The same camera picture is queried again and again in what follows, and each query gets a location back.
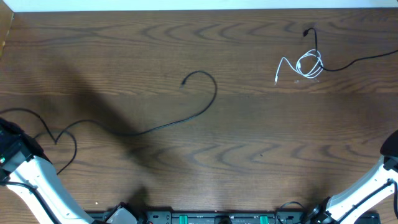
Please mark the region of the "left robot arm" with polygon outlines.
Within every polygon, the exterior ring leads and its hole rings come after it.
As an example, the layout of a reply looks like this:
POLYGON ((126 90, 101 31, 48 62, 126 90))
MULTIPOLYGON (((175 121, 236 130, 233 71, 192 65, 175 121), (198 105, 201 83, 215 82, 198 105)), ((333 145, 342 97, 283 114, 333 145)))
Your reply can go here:
POLYGON ((25 202, 39 223, 94 223, 69 194, 35 139, 1 119, 1 185, 25 202))

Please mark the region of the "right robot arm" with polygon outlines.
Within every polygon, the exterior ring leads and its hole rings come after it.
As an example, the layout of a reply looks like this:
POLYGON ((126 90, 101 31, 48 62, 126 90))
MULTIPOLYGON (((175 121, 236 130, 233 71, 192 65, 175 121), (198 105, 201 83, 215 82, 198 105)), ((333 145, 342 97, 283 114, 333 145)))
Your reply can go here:
POLYGON ((397 132, 380 149, 380 158, 369 172, 345 191, 326 198, 306 216, 309 223, 354 223, 386 197, 394 196, 397 214, 397 132))

